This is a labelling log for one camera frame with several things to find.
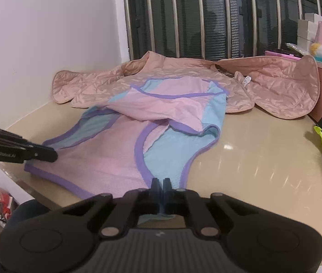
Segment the window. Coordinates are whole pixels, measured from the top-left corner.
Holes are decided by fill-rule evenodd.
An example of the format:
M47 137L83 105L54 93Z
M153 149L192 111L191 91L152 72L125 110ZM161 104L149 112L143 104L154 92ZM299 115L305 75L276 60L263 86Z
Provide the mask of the window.
M154 26L155 51L168 57L176 57L174 19L178 23L180 57L219 60L228 57L253 55L252 0L229 0L230 34L228 34L227 0L202 0L204 12L205 54L202 54L199 0L176 0L177 16L174 17L172 0L151 0ZM299 19L298 0L279 0L281 29L278 27L278 0L256 0L257 55L285 43L297 42ZM318 13L317 0L301 0L302 13ZM134 58L151 50L151 37L147 0L129 0L131 37Z

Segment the dark pants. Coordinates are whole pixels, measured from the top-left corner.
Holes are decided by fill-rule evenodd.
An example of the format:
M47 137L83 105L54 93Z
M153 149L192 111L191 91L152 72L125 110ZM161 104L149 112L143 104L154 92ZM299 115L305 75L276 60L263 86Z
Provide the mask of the dark pants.
M12 227L16 225L18 222L36 217L41 214L45 214L49 211L50 210L47 207L43 206L36 200L27 201L16 208L16 210L13 212L11 218L8 220L4 229L7 229L8 227ZM4 273L4 272L5 271L2 269L0 265L0 273Z

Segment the white label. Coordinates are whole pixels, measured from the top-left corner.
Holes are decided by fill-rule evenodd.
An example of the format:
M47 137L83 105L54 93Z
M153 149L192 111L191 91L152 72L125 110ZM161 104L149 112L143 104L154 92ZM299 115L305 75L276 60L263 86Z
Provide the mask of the white label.
M250 76L247 76L246 78L244 78L243 82L242 82L242 85L243 85L243 88L246 87L246 85L251 81L251 77Z

